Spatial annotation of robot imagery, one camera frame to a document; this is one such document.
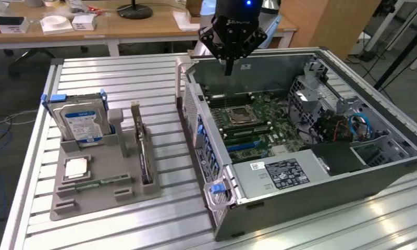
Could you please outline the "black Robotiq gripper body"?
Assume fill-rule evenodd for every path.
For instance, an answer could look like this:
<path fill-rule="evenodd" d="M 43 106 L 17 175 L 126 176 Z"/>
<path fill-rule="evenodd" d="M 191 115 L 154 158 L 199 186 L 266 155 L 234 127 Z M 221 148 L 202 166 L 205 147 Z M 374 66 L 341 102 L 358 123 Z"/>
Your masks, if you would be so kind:
<path fill-rule="evenodd" d="M 211 24 L 226 46 L 227 57 L 227 33 L 235 27 L 259 27 L 258 16 L 262 1 L 217 1 Z"/>

